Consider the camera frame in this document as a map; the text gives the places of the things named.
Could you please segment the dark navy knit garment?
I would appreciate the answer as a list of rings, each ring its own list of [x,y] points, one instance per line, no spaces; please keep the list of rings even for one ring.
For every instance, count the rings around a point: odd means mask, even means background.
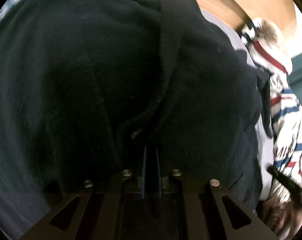
[[[254,211],[260,115],[268,128],[268,74],[195,0],[22,0],[0,22],[0,239],[113,185],[144,147],[146,198],[124,207],[124,239],[156,239],[156,151]]]

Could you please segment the red white blue patterned duvet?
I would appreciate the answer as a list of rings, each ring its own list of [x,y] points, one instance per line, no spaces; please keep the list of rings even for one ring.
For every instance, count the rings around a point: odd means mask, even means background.
[[[288,84],[293,65],[282,32],[272,21],[257,17],[244,25],[241,40],[255,65],[270,74],[273,165],[302,186],[302,105]]]

